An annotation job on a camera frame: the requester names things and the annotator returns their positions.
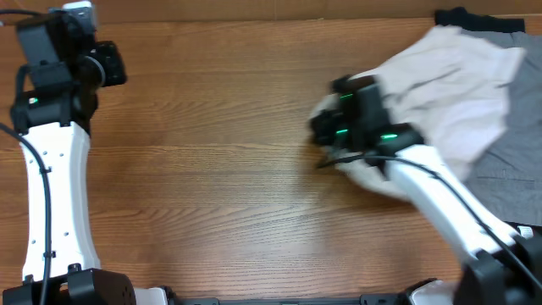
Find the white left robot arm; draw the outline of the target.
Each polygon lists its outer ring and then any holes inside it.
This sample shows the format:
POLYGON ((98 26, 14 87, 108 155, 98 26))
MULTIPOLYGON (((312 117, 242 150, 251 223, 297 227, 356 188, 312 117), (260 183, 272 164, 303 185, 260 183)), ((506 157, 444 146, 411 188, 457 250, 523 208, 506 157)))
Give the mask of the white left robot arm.
POLYGON ((89 1, 22 16, 15 30, 26 62, 16 75, 6 132, 24 154, 29 241, 23 282, 4 291, 3 302, 133 304, 128 277, 101 267, 86 194, 97 92, 126 82, 123 60, 113 42, 96 39, 89 1))

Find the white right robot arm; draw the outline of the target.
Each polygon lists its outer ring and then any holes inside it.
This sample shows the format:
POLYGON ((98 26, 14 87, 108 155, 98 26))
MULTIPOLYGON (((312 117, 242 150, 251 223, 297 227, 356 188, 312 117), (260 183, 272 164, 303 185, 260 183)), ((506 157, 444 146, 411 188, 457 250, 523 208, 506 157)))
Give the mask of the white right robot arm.
POLYGON ((435 147, 410 124, 393 124, 372 76, 331 84, 334 100, 310 121, 327 150, 320 167, 363 161, 403 190, 451 246, 462 265, 457 283, 428 279, 387 294, 393 304, 541 302, 541 238, 524 238, 455 177, 435 147))

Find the beige shorts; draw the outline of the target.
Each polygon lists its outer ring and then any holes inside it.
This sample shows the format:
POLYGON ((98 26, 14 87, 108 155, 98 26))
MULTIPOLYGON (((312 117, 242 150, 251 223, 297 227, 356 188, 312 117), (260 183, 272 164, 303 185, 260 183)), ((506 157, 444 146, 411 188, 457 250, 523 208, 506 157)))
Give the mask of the beige shorts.
POLYGON ((394 123, 410 123, 461 181, 508 130, 511 85, 528 56, 516 34, 436 25, 373 77, 394 123))

